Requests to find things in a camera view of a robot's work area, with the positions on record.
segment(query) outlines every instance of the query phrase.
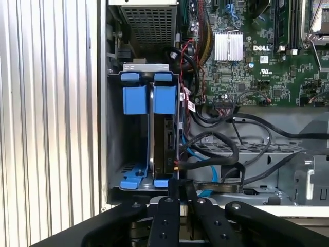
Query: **yellow wire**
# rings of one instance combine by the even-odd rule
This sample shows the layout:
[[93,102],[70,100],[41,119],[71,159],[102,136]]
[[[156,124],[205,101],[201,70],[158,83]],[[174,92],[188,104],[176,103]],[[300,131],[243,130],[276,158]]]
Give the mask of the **yellow wire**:
[[207,43],[206,43],[206,49],[205,49],[205,52],[202,54],[202,57],[200,59],[200,65],[203,64],[203,61],[205,60],[206,58],[206,55],[209,51],[209,48],[210,48],[210,41],[211,41],[211,36],[210,36],[210,32],[211,32],[211,27],[209,25],[209,22],[207,22],[207,29],[208,29],[208,35],[207,35]]

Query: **green circuit board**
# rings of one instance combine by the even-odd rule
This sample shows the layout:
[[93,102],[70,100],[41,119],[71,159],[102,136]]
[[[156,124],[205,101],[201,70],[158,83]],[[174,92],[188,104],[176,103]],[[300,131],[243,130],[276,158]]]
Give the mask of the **green circuit board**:
[[[319,72],[312,49],[300,50],[296,56],[273,52],[273,9],[253,20],[249,16],[246,3],[236,0],[236,19],[225,12],[224,4],[216,11],[209,8],[214,33],[233,28],[243,34],[243,60],[216,62],[212,54],[204,65],[204,97],[199,97],[196,104],[213,105],[219,100],[230,102],[241,92],[256,89],[271,99],[268,106],[306,105],[308,99],[326,90],[328,72]],[[329,52],[318,51],[318,56],[321,64],[329,67]],[[241,100],[242,105],[261,105],[262,102],[263,98],[259,95],[249,95]],[[319,97],[315,106],[328,104],[325,97]]]

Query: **silver metal frame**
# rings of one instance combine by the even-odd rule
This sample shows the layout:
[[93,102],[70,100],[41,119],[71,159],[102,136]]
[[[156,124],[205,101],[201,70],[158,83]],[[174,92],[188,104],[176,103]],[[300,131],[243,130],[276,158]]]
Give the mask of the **silver metal frame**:
[[0,0],[0,246],[99,213],[96,20],[92,0]]

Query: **capacitor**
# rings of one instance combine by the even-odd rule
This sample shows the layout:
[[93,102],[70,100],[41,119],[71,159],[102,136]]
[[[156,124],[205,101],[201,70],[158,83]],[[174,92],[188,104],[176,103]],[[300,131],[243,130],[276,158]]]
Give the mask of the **capacitor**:
[[247,67],[248,69],[253,69],[254,63],[253,62],[248,63]]
[[281,62],[284,62],[284,61],[286,61],[286,60],[287,60],[286,55],[283,55],[283,56],[280,58],[280,61],[281,61]]

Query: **silver heatsink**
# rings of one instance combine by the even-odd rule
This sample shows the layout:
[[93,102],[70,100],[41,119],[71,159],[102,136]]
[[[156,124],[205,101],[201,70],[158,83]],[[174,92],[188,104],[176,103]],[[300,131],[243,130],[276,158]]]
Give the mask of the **silver heatsink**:
[[243,33],[215,34],[215,61],[240,61],[243,59]]

